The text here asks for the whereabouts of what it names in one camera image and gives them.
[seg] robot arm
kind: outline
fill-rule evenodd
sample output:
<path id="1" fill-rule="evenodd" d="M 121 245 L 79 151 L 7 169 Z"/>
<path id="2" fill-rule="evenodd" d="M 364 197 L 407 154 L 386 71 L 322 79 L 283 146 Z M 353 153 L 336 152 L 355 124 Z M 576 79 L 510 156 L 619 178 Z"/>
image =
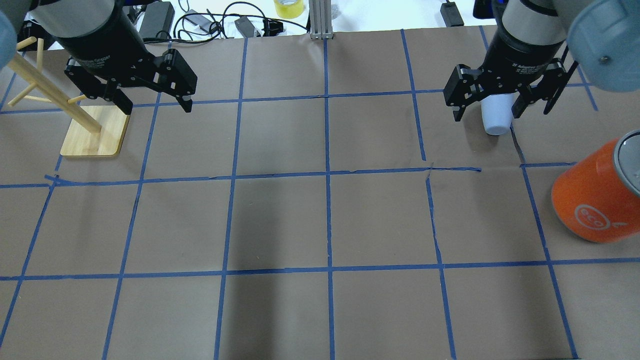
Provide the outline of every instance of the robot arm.
<path id="1" fill-rule="evenodd" d="M 174 96 L 185 112 L 191 111 L 196 74 L 176 49 L 162 56 L 148 52 L 122 12 L 122 0 L 26 2 L 32 16 L 71 55 L 65 74 L 90 99 L 113 101 L 130 114 L 132 102 L 120 88 L 145 86 Z"/>
<path id="2" fill-rule="evenodd" d="M 444 88 L 455 121 L 473 102 L 513 92 L 520 94 L 511 109 L 515 118 L 538 100 L 547 102 L 548 114 L 578 62 L 599 88 L 640 88 L 637 0 L 493 0 L 492 10 L 498 30 L 483 64 L 476 70 L 457 65 Z M 568 70 L 567 49 L 555 58 L 565 37 L 576 59 Z"/>

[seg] wooden mug tree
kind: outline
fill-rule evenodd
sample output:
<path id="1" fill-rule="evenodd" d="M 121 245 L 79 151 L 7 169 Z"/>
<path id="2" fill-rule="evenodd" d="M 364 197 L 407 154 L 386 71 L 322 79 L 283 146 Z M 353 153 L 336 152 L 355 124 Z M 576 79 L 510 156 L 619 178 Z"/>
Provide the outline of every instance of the wooden mug tree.
<path id="1" fill-rule="evenodd" d="M 50 102 L 71 116 L 71 124 L 60 150 L 62 156 L 107 157 L 117 155 L 122 147 L 129 115 L 122 113 L 115 105 L 80 106 L 77 102 L 86 99 L 84 95 L 69 98 L 42 74 L 44 53 L 42 39 L 27 38 L 19 42 L 16 48 L 21 50 L 36 41 L 38 42 L 36 67 L 18 53 L 8 64 L 9 68 L 29 83 L 29 86 L 9 101 L 8 105 L 14 106 L 23 99 Z M 30 96 L 29 93 L 34 89 L 38 89 L 46 98 Z"/>

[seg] wooden dowel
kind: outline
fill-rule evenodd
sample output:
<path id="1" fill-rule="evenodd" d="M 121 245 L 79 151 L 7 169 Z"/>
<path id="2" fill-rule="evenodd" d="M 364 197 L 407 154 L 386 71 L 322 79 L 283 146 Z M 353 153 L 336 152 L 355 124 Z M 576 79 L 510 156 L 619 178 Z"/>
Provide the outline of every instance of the wooden dowel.
<path id="1" fill-rule="evenodd" d="M 38 89 L 55 105 L 71 116 L 78 124 L 90 133 L 100 133 L 102 126 L 91 115 L 87 114 L 78 104 L 69 104 L 65 95 L 51 80 L 41 74 L 32 64 L 16 53 L 8 66 L 22 79 L 29 83 L 38 84 Z"/>
<path id="2" fill-rule="evenodd" d="M 36 52 L 36 69 L 42 72 L 42 56 L 44 55 L 44 39 L 38 39 L 38 51 Z"/>
<path id="3" fill-rule="evenodd" d="M 16 50 L 21 50 L 22 48 L 27 47 L 27 46 L 33 44 L 36 41 L 38 41 L 38 39 L 36 39 L 36 37 L 26 38 L 23 41 L 21 41 L 18 44 L 16 44 L 15 49 Z"/>
<path id="4" fill-rule="evenodd" d="M 16 95 L 7 105 L 14 107 L 20 100 L 22 100 L 25 96 L 29 95 L 29 93 L 36 88 L 36 83 L 29 84 L 23 91 L 21 91 L 18 95 Z"/>
<path id="5" fill-rule="evenodd" d="M 40 102 L 48 102 L 49 104 L 53 103 L 53 101 L 47 99 L 46 97 L 38 97 L 38 96 L 31 96 L 31 95 L 27 95 L 24 97 L 27 100 L 33 100 L 33 101 L 40 101 Z"/>
<path id="6" fill-rule="evenodd" d="M 69 104 L 73 104 L 74 102 L 82 101 L 85 99 L 86 99 L 86 95 L 80 95 L 80 96 L 72 97 L 71 99 L 67 100 L 67 102 Z"/>

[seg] yellow tape roll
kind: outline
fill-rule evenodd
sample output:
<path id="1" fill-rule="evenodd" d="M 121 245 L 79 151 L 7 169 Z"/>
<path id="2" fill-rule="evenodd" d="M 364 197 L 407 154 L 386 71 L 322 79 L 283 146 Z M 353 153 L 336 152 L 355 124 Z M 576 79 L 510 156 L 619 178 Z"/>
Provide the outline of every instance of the yellow tape roll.
<path id="1" fill-rule="evenodd" d="M 299 17 L 305 9 L 302 0 L 273 0 L 276 5 L 276 13 L 283 19 L 293 19 Z"/>

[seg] orange tumbler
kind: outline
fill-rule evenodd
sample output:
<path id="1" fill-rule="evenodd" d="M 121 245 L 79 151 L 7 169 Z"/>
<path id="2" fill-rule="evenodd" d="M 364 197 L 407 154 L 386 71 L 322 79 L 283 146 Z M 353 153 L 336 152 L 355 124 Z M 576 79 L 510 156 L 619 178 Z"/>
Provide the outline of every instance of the orange tumbler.
<path id="1" fill-rule="evenodd" d="M 560 220 L 581 238 L 610 243 L 640 233 L 640 129 L 560 175 L 551 199 Z"/>

